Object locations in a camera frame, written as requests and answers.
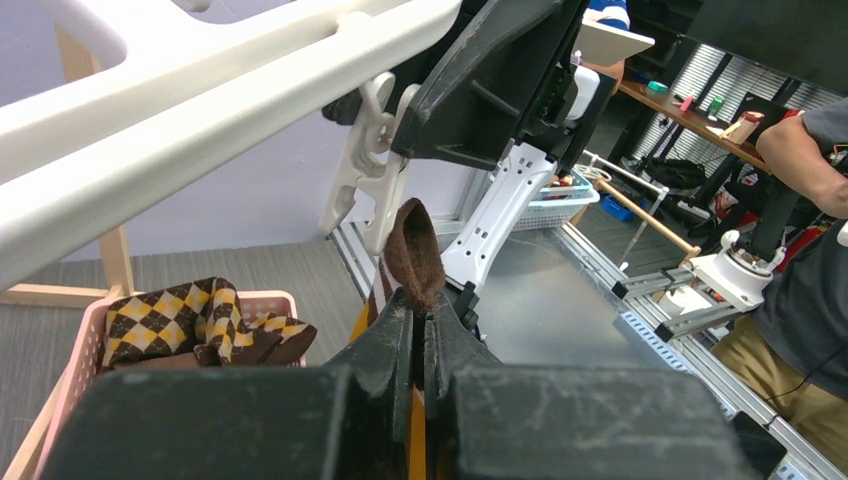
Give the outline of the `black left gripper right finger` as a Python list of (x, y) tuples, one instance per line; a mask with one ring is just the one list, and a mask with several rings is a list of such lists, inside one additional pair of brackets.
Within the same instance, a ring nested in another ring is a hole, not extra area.
[(669, 369), (502, 363), (441, 298), (423, 323), (430, 479), (752, 479), (711, 391)]

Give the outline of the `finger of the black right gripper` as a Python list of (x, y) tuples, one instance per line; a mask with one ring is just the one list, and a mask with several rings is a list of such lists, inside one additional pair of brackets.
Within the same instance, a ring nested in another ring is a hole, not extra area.
[(585, 1), (464, 1), (449, 33), (394, 68), (418, 84), (390, 150), (492, 170), (512, 140), (551, 125), (554, 93), (572, 75), (565, 64)]

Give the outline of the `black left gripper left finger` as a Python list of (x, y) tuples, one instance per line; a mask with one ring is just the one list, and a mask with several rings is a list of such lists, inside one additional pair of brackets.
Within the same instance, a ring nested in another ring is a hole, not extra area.
[(413, 312), (396, 292), (323, 365), (108, 373), (43, 479), (403, 479)]

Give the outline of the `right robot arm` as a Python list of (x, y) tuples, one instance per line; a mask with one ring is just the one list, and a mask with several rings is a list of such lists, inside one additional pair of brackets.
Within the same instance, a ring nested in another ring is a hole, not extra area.
[(446, 249), (418, 199), (398, 211), (380, 256), (364, 324), (397, 290), (424, 312), (447, 292), (467, 326), (491, 264), (531, 198), (585, 145), (580, 98), (609, 98), (624, 63), (592, 62), (575, 47), (580, 19), (631, 27), (623, 1), (467, 1), (458, 23), (414, 59), (420, 91), (402, 109), (392, 151), (491, 171), (494, 183)]

